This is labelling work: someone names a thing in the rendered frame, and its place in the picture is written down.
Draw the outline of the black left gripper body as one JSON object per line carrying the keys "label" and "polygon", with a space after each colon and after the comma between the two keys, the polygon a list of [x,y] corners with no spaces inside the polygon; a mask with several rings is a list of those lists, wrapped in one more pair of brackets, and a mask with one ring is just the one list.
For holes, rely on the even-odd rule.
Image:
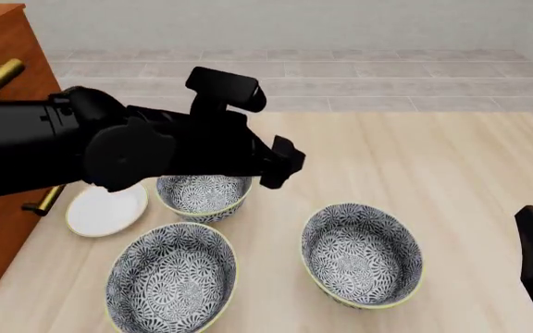
{"label": "black left gripper body", "polygon": [[275,174],[276,159],[271,149],[248,127],[245,114],[226,111],[226,157],[222,174],[229,177],[257,177]]}

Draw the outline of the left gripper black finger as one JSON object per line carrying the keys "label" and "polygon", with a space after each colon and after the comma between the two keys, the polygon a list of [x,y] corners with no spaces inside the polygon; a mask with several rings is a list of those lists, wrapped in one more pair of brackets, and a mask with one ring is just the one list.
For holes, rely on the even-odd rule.
{"label": "left gripper black finger", "polygon": [[265,188],[276,190],[281,188],[290,175],[291,163],[289,161],[266,161],[262,163],[259,183]]}
{"label": "left gripper black finger", "polygon": [[289,139],[276,135],[272,151],[289,164],[290,171],[300,171],[303,168],[305,154],[296,149]]}

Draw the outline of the patterned black and white bowl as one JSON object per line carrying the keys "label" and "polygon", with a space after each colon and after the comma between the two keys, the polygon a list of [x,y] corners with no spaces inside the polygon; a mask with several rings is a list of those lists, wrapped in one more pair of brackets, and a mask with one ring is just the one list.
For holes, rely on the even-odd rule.
{"label": "patterned black and white bowl", "polygon": [[330,204],[304,224],[304,268],[334,302],[382,310],[408,301],[424,275],[415,238],[394,216],[359,203]]}
{"label": "patterned black and white bowl", "polygon": [[204,224],[151,229],[117,257],[105,283],[117,333],[203,333],[224,313],[238,277],[229,240]]}
{"label": "patterned black and white bowl", "polygon": [[253,184],[250,177],[159,177],[155,187],[163,204],[184,221],[210,224],[233,216]]}

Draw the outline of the white plate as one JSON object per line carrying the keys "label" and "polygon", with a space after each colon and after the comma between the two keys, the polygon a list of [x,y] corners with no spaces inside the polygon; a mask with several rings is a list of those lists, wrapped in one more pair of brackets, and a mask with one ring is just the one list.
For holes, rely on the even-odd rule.
{"label": "white plate", "polygon": [[74,199],[66,212],[68,229],[85,238],[116,234],[134,224],[148,204],[148,192],[142,184],[124,191],[88,185]]}

